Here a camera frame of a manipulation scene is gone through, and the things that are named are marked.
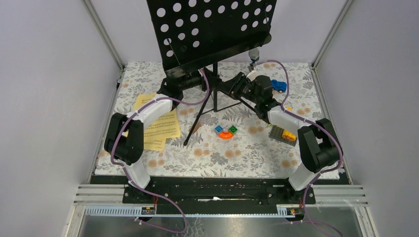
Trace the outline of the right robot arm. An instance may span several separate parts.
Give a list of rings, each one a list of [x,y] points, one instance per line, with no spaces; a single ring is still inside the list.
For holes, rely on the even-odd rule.
[[[331,121],[326,118],[310,121],[286,109],[284,103],[273,97],[274,91],[285,92],[278,81],[264,75],[239,73],[222,82],[218,90],[232,99],[253,102],[253,111],[259,119],[283,129],[281,137],[286,141],[298,142],[302,164],[288,178],[290,186],[283,190],[287,202],[298,202],[303,197],[302,190],[324,168],[342,162],[343,152]]]

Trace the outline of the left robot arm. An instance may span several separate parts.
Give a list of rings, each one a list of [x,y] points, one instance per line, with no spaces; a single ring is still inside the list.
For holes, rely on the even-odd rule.
[[[204,70],[177,79],[166,78],[154,97],[139,109],[127,114],[115,113],[111,116],[104,150],[111,156],[111,163],[122,167],[128,182],[136,187],[134,196],[142,203],[153,198],[151,181],[141,161],[144,151],[144,132],[161,116],[173,111],[179,104],[195,106],[195,102],[184,102],[183,92],[201,86],[210,95],[209,80]]]

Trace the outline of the yellow sheet music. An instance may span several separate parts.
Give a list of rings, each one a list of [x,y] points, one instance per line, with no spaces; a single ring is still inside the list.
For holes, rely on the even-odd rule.
[[[133,106],[134,110],[138,110],[142,105],[149,102],[156,93],[152,94],[140,94]],[[144,149],[151,151],[163,151],[166,144],[166,138],[163,135],[158,135],[158,125],[161,122],[155,121],[144,131]]]
[[[158,135],[163,135],[164,138],[180,137],[180,124],[177,118],[176,109],[161,116],[157,121],[161,122],[158,125]]]

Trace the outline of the black music stand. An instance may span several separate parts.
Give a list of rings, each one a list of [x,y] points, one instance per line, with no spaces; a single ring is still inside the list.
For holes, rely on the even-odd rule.
[[[210,92],[223,81],[209,65],[272,39],[274,0],[149,0],[147,6],[166,78],[204,70]]]

